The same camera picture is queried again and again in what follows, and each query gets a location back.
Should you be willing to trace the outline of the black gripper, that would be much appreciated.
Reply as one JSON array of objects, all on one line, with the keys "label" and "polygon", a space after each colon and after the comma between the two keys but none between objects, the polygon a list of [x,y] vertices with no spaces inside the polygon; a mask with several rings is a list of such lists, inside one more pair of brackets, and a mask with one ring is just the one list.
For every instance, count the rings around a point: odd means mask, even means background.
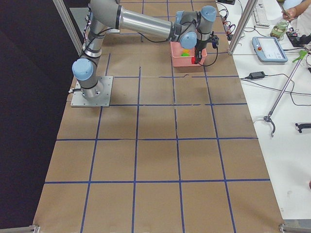
[{"label": "black gripper", "polygon": [[202,51],[207,47],[208,43],[212,44],[212,47],[216,49],[216,53],[218,53],[218,46],[219,46],[219,38],[217,35],[214,34],[214,31],[209,33],[203,33],[198,31],[199,38],[197,39],[197,43],[194,49],[194,63],[199,64],[203,58]]}]

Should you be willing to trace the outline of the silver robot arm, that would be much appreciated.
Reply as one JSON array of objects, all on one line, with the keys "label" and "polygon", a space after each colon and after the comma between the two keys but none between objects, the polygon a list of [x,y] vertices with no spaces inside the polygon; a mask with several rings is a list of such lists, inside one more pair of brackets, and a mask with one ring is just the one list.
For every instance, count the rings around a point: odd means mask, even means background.
[{"label": "silver robot arm", "polygon": [[83,44],[83,51],[72,65],[72,72],[86,100],[93,100],[104,93],[104,85],[96,76],[102,54],[102,43],[110,29],[127,29],[162,38],[164,42],[178,42],[184,49],[194,49],[191,62],[200,64],[202,51],[213,43],[212,32],[216,9],[204,6],[200,11],[178,11],[175,21],[164,21],[125,9],[118,0],[92,0],[90,24]]}]

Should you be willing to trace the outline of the person's hand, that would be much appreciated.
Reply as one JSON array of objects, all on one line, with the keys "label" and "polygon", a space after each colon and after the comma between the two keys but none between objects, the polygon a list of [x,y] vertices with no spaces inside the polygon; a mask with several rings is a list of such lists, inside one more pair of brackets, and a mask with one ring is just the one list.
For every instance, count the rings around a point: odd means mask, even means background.
[{"label": "person's hand", "polygon": [[296,12],[295,7],[282,10],[282,16],[283,16],[283,19],[285,20],[292,21],[293,19],[296,18],[296,15],[297,15],[297,12]]}]

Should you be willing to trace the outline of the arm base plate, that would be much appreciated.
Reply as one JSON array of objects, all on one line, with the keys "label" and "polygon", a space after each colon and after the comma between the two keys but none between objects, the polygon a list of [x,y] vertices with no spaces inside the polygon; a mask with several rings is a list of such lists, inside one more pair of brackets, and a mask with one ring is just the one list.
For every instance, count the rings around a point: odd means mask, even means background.
[{"label": "arm base plate", "polygon": [[72,92],[71,107],[109,107],[113,76],[97,76],[97,85],[92,89],[82,88],[76,83]]}]

